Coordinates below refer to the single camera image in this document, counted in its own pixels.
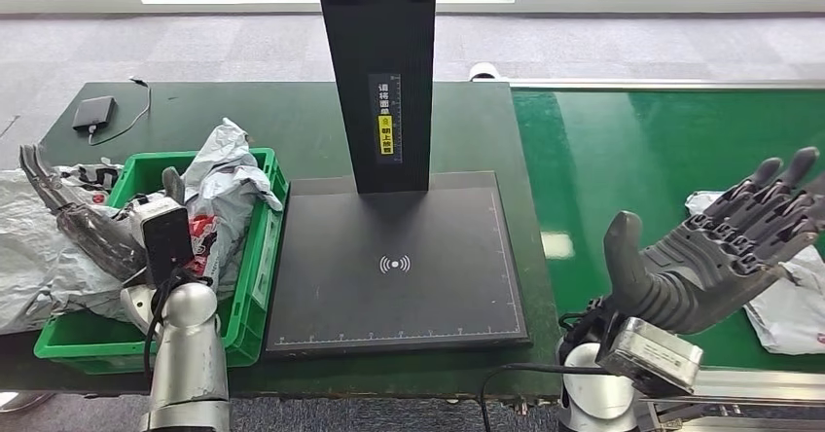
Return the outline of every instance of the black cable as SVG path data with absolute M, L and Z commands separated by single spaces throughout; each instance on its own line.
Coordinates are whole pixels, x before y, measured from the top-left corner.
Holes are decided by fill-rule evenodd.
M 490 371 L 482 381 L 482 387 L 479 389 L 479 404 L 482 406 L 482 418 L 484 419 L 484 432 L 491 432 L 489 425 L 489 415 L 487 414 L 487 404 L 484 400 L 484 389 L 491 378 L 507 371 L 530 371 L 530 372 L 545 372 L 549 374 L 577 374 L 583 376 L 609 376 L 609 372 L 600 367 L 567 367 L 555 366 L 550 364 L 536 364 L 532 362 L 518 362 L 513 364 L 505 364 L 496 367 Z
M 569 332 L 570 330 L 573 330 L 573 326 L 567 323 L 567 320 L 571 320 L 574 318 L 581 319 L 587 314 L 587 312 L 564 313 L 561 317 L 558 318 L 558 326 Z
M 173 278 L 166 280 L 166 282 L 158 288 L 158 304 L 152 311 L 152 321 L 149 322 L 149 329 L 146 331 L 146 338 L 143 340 L 143 375 L 146 376 L 146 380 L 149 382 L 150 390 L 152 389 L 152 367 L 149 364 L 149 358 L 151 355 L 152 340 L 155 338 L 155 330 L 158 324 L 161 323 L 163 306 L 166 305 L 166 300 L 169 299 L 169 294 L 172 292 L 172 280 Z
M 94 136 L 94 131 L 97 129 L 97 127 L 96 126 L 89 126 L 89 144 L 92 147 L 95 147 L 97 145 L 106 143 L 109 140 L 113 140 L 113 139 L 118 138 L 121 135 L 127 133 L 132 127 L 134 127 L 134 125 L 137 123 L 137 120 L 139 120 L 144 114 L 149 112 L 149 108 L 152 106 L 152 88 L 149 87 L 149 84 L 147 84 L 146 82 L 144 82 L 140 79 L 130 78 L 130 80 L 132 82 L 134 82 L 135 84 L 146 88 L 146 107 L 143 108 L 143 111 L 141 111 L 140 113 L 137 114 L 137 116 L 134 117 L 134 119 L 131 121 L 131 124 L 129 124 L 125 129 L 123 129 L 120 132 L 112 135 L 111 137 L 104 138 L 103 140 L 97 140 L 96 142 L 92 142 L 91 138 Z

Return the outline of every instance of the black stand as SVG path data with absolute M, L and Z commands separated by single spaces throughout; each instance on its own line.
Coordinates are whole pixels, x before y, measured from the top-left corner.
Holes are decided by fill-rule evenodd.
M 430 176 L 435 0 L 321 0 L 352 178 L 293 181 L 266 354 L 529 342 L 495 175 Z

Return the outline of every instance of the wireless charging symbol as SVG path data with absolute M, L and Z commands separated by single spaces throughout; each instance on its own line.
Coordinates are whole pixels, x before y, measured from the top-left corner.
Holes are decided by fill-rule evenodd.
M 387 274 L 390 270 L 401 270 L 406 273 L 410 271 L 410 257 L 405 255 L 398 260 L 390 260 L 383 255 L 381 260 L 378 261 L 378 269 L 384 274 Z

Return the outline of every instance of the white plastic bag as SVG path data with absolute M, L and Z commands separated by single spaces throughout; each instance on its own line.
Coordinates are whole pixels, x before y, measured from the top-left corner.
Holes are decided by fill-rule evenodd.
M 223 300 L 233 294 L 237 283 L 238 251 L 255 204 L 263 200 L 274 211 L 283 210 L 283 204 L 249 152 L 246 132 L 227 118 L 212 130 L 182 178 L 195 251 L 187 268 L 211 278 L 210 287 Z M 162 197 L 160 191 L 141 200 Z
M 89 203 L 105 202 L 122 170 L 60 166 L 62 183 Z M 120 311 L 121 282 L 101 270 L 56 226 L 22 170 L 0 171 L 0 335 L 39 330 L 53 314 Z
M 699 191 L 685 202 L 692 215 L 702 213 L 721 192 Z M 825 263 L 813 246 L 781 264 L 791 278 L 776 281 L 745 305 L 759 342 L 778 354 L 825 352 Z

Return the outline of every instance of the yellow label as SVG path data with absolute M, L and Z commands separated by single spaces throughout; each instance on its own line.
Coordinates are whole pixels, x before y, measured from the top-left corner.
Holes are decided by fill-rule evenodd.
M 392 116 L 378 116 L 378 150 L 382 155 L 392 155 Z

